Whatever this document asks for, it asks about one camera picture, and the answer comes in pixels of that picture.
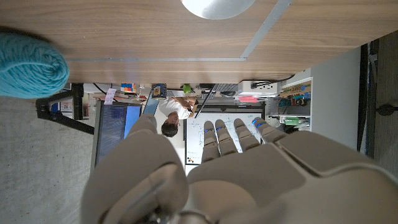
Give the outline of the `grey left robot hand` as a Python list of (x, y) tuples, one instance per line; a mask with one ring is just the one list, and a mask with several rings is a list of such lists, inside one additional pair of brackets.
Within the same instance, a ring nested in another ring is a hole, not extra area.
[(397, 179), (319, 134), (287, 134), (255, 118), (204, 125), (202, 162), (185, 172), (170, 141), (142, 115), (93, 169), (82, 223), (396, 223)]

